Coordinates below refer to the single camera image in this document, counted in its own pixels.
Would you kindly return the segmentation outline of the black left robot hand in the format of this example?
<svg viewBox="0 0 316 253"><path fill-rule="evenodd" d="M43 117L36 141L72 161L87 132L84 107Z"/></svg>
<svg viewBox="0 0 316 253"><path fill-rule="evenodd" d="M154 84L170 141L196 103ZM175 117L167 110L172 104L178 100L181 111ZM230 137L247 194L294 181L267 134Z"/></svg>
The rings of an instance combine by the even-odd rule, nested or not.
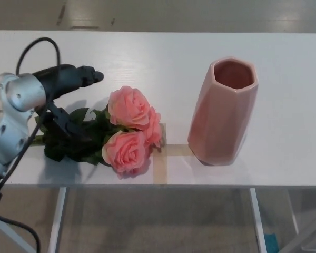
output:
<svg viewBox="0 0 316 253"><path fill-rule="evenodd" d="M53 93L48 111L41 120L41 126L44 127L45 132L65 141L83 143L91 141L87 132L70 119L69 114L63 108L56 107L54 100L82 87L102 81L104 74L91 66L75 67L70 64L62 64L60 67L50 67L35 72L33 75L42 84L47 98Z"/></svg>

